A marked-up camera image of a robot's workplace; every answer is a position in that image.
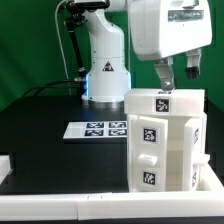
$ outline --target white platform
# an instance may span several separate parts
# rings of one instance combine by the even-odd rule
[[[224,188],[209,165],[197,191],[0,196],[0,221],[224,216]]]

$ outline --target green screen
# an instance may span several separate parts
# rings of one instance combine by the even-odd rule
[[[36,86],[66,78],[60,47],[56,36],[54,14],[57,0],[0,1],[0,110],[23,93]],[[206,89],[206,96],[224,111],[224,1],[209,0],[213,40],[203,48],[201,77],[187,80],[184,73],[185,54],[174,57],[174,73],[178,88]],[[63,21],[69,15],[62,11],[58,15],[62,45],[64,47],[68,74],[77,76],[77,65]],[[134,88],[160,88],[160,81],[151,61],[139,61],[129,43],[127,13],[106,13],[109,21],[120,26],[125,33],[126,67],[132,75]],[[78,43],[87,71],[91,67],[88,30],[78,28]],[[64,90],[48,90],[43,94],[66,94]]]

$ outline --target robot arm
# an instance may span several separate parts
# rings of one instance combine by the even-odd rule
[[[187,52],[186,75],[189,79],[198,78],[200,48],[209,45],[212,39],[207,0],[110,0],[110,2],[111,5],[122,4],[122,7],[125,5],[130,18],[134,51],[140,60],[154,61],[164,91],[176,88],[172,69],[173,55]],[[77,7],[96,10],[107,8],[110,3],[109,0],[74,0],[74,4]]]
[[[91,69],[86,74],[83,104],[98,108],[123,106],[124,95],[131,89],[130,73],[125,68],[124,33],[105,18],[109,0],[69,2],[72,20],[77,17],[85,21],[91,44]],[[117,0],[117,6],[112,8],[124,8],[125,2]]]

